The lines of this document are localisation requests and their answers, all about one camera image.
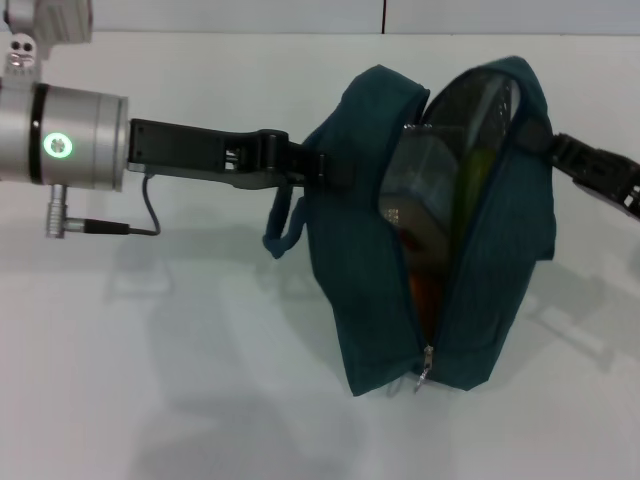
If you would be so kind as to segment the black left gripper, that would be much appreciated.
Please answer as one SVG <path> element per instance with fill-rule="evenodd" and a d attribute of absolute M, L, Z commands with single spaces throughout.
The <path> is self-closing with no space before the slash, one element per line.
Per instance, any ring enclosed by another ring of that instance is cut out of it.
<path fill-rule="evenodd" d="M 284 186 L 351 188 L 356 166 L 275 130 L 231 133 L 170 123 L 130 122 L 128 167 L 150 175 L 206 180 L 244 190 Z"/>

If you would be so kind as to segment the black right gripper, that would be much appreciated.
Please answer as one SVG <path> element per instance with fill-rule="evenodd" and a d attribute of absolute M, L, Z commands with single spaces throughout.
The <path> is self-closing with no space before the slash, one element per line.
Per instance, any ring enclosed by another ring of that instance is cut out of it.
<path fill-rule="evenodd" d="M 573 183 L 626 215 L 639 219 L 639 165 L 566 134 L 555 135 L 547 151 L 551 163 Z"/>

